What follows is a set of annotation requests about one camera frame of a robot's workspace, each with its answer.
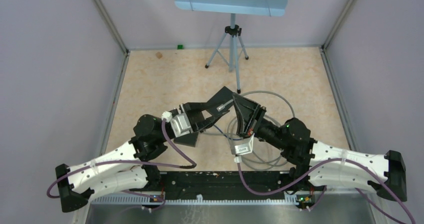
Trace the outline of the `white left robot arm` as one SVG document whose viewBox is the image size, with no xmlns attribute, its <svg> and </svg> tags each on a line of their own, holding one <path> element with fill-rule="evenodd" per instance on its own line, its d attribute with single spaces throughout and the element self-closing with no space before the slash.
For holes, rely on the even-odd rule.
<svg viewBox="0 0 424 224">
<path fill-rule="evenodd" d="M 224 103 L 187 102 L 161 117 L 142 115 L 133 128 L 134 136 L 114 150 L 90 161 L 55 168 L 57 198 L 61 210 L 70 213 L 93 200 L 130 189 L 154 191 L 160 186 L 158 167 L 193 169 L 197 164 L 172 142 L 196 136 L 211 128 L 228 113 L 231 101 Z M 168 143 L 189 165 L 153 162 L 167 150 Z"/>
</svg>

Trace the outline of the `black mat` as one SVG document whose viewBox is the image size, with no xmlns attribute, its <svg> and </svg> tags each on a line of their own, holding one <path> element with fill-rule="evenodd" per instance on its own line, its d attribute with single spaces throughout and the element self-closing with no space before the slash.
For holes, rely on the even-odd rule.
<svg viewBox="0 0 424 224">
<path fill-rule="evenodd" d="M 178 145 L 195 148 L 197 146 L 198 137 L 199 137 L 198 132 L 189 133 L 186 135 L 175 137 L 173 139 L 173 142 Z"/>
</svg>

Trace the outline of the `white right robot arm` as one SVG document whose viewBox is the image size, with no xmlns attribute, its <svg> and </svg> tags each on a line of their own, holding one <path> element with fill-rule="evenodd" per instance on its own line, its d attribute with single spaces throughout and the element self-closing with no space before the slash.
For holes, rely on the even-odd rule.
<svg viewBox="0 0 424 224">
<path fill-rule="evenodd" d="M 265 119 L 266 108 L 234 93 L 236 134 L 257 138 L 281 151 L 295 165 L 291 170 L 294 186 L 307 190 L 311 185 L 357 188 L 376 193 L 390 201 L 406 202 L 406 167 L 402 154 L 389 150 L 370 154 L 342 149 L 311 137 L 311 131 L 296 117 L 277 126 Z"/>
</svg>

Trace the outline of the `black network switch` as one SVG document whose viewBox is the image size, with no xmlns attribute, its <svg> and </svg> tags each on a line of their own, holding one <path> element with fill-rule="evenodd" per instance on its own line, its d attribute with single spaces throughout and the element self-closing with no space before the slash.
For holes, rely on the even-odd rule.
<svg viewBox="0 0 424 224">
<path fill-rule="evenodd" d="M 211 115 L 217 115 L 229 111 L 233 106 L 233 91 L 223 86 L 215 95 L 213 95 L 206 103 L 210 105 L 206 111 Z"/>
</svg>

